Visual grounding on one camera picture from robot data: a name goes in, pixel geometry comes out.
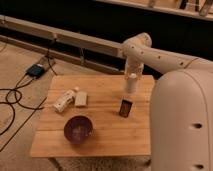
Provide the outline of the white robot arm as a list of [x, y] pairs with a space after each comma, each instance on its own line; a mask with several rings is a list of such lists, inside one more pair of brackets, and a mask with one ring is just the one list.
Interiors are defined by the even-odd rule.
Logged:
[[213, 171], [213, 61], [156, 49], [147, 33], [122, 51], [128, 91], [145, 65], [161, 73], [150, 98], [151, 171]]

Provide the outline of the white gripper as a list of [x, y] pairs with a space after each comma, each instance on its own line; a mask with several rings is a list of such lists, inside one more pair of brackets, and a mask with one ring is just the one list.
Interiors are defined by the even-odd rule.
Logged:
[[128, 77], [131, 74], [135, 74], [138, 79], [138, 83], [142, 80], [142, 72], [144, 69], [144, 64], [141, 61], [138, 61], [136, 59], [130, 58], [128, 57], [126, 59], [126, 63], [125, 63], [125, 75], [124, 75], [124, 80], [125, 82], [127, 82]]

